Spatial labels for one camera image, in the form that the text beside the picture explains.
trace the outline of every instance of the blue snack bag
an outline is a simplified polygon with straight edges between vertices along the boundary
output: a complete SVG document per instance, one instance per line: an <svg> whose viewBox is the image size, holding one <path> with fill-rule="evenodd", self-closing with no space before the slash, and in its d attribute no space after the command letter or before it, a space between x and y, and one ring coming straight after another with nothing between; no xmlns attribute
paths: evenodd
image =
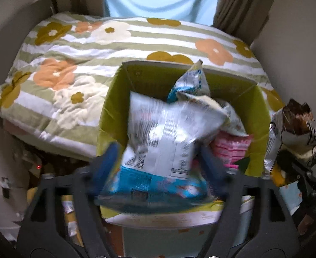
<svg viewBox="0 0 316 258"><path fill-rule="evenodd" d="M196 96L210 96L209 86L201 65L202 61L197 61L177 80L166 100L168 103L177 101L178 92L184 92Z"/></svg>
<svg viewBox="0 0 316 258"><path fill-rule="evenodd" d="M128 146L95 203L127 213L166 213L212 201L192 160L196 143L226 118L222 109L187 101L167 104L132 92Z"/></svg>

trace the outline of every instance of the wrapper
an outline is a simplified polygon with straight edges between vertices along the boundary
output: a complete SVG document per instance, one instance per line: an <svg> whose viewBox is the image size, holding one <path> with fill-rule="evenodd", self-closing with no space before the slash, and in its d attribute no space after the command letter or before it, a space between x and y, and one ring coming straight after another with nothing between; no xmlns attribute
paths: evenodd
<svg viewBox="0 0 316 258"><path fill-rule="evenodd" d="M102 155L111 142L119 145L119 160L109 178L121 167L121 159L128 144L128 114L130 92L134 91L152 98L166 101L176 80L190 68L189 65L159 61L128 61L122 64L109 87L99 122L97 154ZM230 102L248 134L253 134L247 150L250 157L246 175L262 176L263 159L266 153L271 116L269 104L262 89L253 80L227 72L203 68L210 93L214 98ZM223 208L215 201L195 206L178 213L137 215L121 213L101 206L102 216L107 222L133 228L189 228L212 224L217 210Z"/></svg>
<svg viewBox="0 0 316 258"><path fill-rule="evenodd" d="M244 125L240 117L237 115L233 106L230 105L229 102L217 99L219 105L223 108L223 110L227 113L228 120L224 123L224 125L220 128L222 131L238 137L247 137L248 134L245 131Z"/></svg>
<svg viewBox="0 0 316 258"><path fill-rule="evenodd" d="M196 143L217 132L226 118L221 107L167 104L131 92L128 146L97 204L128 213L164 213L213 201L199 168L191 165Z"/></svg>
<svg viewBox="0 0 316 258"><path fill-rule="evenodd" d="M281 173L276 164L276 156L282 149L289 150L306 163L315 157L316 125L308 104L301 105L291 99L274 114L270 124L264 168L266 173L273 175L278 186L288 184L284 173Z"/></svg>
<svg viewBox="0 0 316 258"><path fill-rule="evenodd" d="M220 131L210 146L213 154L219 157L224 164L233 164L245 157L252 138L252 135L237 137Z"/></svg>
<svg viewBox="0 0 316 258"><path fill-rule="evenodd" d="M210 97L206 76L202 70L201 65L202 61L197 61L177 80L168 95L168 103L177 101L178 92L184 92L197 96L207 95Z"/></svg>

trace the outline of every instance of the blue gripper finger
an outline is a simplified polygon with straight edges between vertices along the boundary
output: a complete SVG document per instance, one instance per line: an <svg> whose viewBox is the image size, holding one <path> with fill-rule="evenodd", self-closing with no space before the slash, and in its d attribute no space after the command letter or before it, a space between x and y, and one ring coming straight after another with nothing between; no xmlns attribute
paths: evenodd
<svg viewBox="0 0 316 258"><path fill-rule="evenodd" d="M90 163L91 189L90 194L97 196L103 189L108 176L114 167L119 152L119 145L111 143L103 155L95 157Z"/></svg>
<svg viewBox="0 0 316 258"><path fill-rule="evenodd" d="M215 157L208 146L202 145L197 155L197 160L201 165L201 169L207 175L210 184L214 188L214 192L221 198L227 196L226 168L221 159Z"/></svg>

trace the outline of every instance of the plastic bag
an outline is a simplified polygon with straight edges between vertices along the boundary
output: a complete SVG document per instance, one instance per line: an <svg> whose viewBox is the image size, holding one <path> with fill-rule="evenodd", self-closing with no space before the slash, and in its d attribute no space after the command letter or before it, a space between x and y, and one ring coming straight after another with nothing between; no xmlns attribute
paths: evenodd
<svg viewBox="0 0 316 258"><path fill-rule="evenodd" d="M220 131L215 140L210 143L213 154L219 157L224 164L233 164L245 157L250 146L252 135L237 137Z"/></svg>
<svg viewBox="0 0 316 258"><path fill-rule="evenodd" d="M186 71L172 87L167 102L172 103L177 101L177 93L185 92L192 95L207 95L210 96L209 87L206 76L202 70L202 61L197 61L191 68Z"/></svg>
<svg viewBox="0 0 316 258"><path fill-rule="evenodd" d="M178 100L188 101L190 103L196 104L197 106L201 108L208 109L210 112L213 112L215 116L217 116L217 113L219 112L226 114L226 119L224 121L223 126L221 126L221 128L224 127L225 124L230 124L228 112L225 109L223 109L216 100L213 100L212 98L206 95L194 96L194 95L187 94L184 92L177 92L177 98ZM212 132L207 137L205 137L203 140L203 143L205 145L208 145L212 140L214 140L217 133L218 133L218 128L217 128L217 131Z"/></svg>
<svg viewBox="0 0 316 258"><path fill-rule="evenodd" d="M128 213L178 212L212 201L198 168L195 146L216 132L226 114L181 101L163 101L132 92L128 146L120 169L96 203Z"/></svg>
<svg viewBox="0 0 316 258"><path fill-rule="evenodd" d="M234 136L247 137L248 134L245 131L242 120L237 115L233 106L231 106L229 102L221 99L216 99L216 101L224 109L224 111L227 113L229 117L229 119L224 123L224 125L220 129Z"/></svg>
<svg viewBox="0 0 316 258"><path fill-rule="evenodd" d="M291 99L274 114L264 157L266 173L273 174L276 156L282 149L289 150L306 163L316 156L316 125L308 104Z"/></svg>

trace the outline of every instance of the bed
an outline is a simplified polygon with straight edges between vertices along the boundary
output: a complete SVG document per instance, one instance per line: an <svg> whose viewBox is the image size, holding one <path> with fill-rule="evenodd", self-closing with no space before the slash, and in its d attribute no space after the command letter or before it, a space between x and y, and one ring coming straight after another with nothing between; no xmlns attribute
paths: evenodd
<svg viewBox="0 0 316 258"><path fill-rule="evenodd" d="M247 44L220 30L159 18L100 18L60 12L24 38L0 84L6 131L40 150L96 156L97 127L117 68L127 60L193 64L254 79L270 110L281 107Z"/></svg>

